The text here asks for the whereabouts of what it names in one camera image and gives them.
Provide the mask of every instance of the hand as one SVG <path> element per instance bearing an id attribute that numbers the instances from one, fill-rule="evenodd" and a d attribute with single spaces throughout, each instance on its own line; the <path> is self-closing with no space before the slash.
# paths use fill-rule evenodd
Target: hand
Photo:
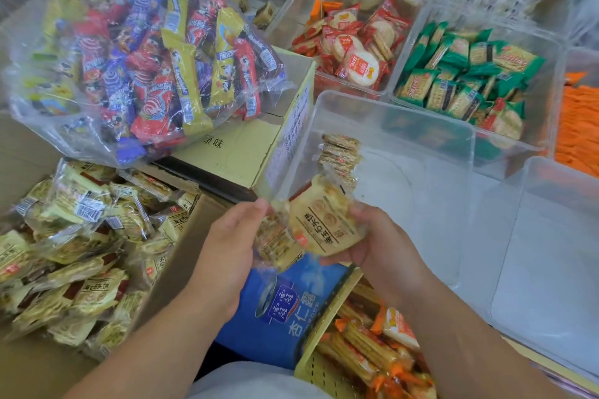
<path id="1" fill-rule="evenodd" d="M 358 202 L 351 206 L 350 214 L 368 225 L 368 234 L 351 248 L 321 258 L 320 263 L 355 263 L 385 303 L 401 308 L 404 297 L 432 275 L 431 271 L 405 230 L 383 210 Z"/>
<path id="2" fill-rule="evenodd" d="M 250 274 L 254 237 L 269 209 L 265 199 L 241 202 L 212 223 L 187 289 L 211 294 L 228 322 L 239 306 L 239 293 Z"/>

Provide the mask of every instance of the cardboard box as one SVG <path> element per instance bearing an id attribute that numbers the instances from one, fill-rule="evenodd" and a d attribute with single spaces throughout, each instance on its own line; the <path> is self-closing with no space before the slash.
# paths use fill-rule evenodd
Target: cardboard box
<path id="1" fill-rule="evenodd" d="M 316 70 L 312 59 L 275 49 L 297 90 L 284 92 L 277 106 L 256 120 L 225 123 L 156 164 L 229 200 L 271 199 L 311 113 Z"/>
<path id="2" fill-rule="evenodd" d="M 6 115 L 0 115 L 0 155 L 2 212 L 52 173 L 61 157 L 42 138 Z M 181 291 L 191 276 L 210 224 L 224 211 L 225 207 L 209 196 L 200 197 L 187 233 L 169 258 L 132 329 L 143 325 Z M 9 327 L 10 321 L 0 322 L 0 398 L 60 397 L 96 365 L 76 350 L 42 338 L 40 333 L 4 343 L 2 338 Z"/>

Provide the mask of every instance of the forearm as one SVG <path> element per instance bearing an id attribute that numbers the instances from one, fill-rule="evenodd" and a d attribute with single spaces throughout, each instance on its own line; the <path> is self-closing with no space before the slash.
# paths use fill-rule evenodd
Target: forearm
<path id="1" fill-rule="evenodd" d="M 444 398 L 566 397 L 428 269 L 402 311 Z"/>
<path id="2" fill-rule="evenodd" d="M 209 291 L 185 289 L 65 399 L 180 399 L 225 322 Z"/>

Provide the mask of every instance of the person's right hand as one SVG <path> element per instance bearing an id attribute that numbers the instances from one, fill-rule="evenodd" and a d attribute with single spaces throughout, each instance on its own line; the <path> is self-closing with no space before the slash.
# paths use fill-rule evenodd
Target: person's right hand
<path id="1" fill-rule="evenodd" d="M 405 230 L 383 210 L 360 202 L 350 213 L 357 222 L 368 225 L 368 234 L 348 250 L 321 258 L 320 263 L 355 263 L 385 303 L 401 307 L 404 297 L 418 289 L 431 271 Z"/>

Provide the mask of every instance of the yellow plastic crate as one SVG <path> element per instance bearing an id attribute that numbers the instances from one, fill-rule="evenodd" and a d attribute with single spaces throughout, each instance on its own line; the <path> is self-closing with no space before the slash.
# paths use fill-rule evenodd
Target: yellow plastic crate
<path id="1" fill-rule="evenodd" d="M 320 317 L 314 329 L 304 343 L 304 352 L 295 367 L 294 377 L 316 385 L 326 394 L 340 399 L 361 398 L 357 390 L 341 375 L 341 373 L 325 357 L 314 349 L 325 334 L 326 328 L 331 324 L 337 311 L 345 302 L 349 293 L 362 277 L 362 270 L 355 268 L 348 276 L 339 292 L 333 298 L 325 313 Z"/>

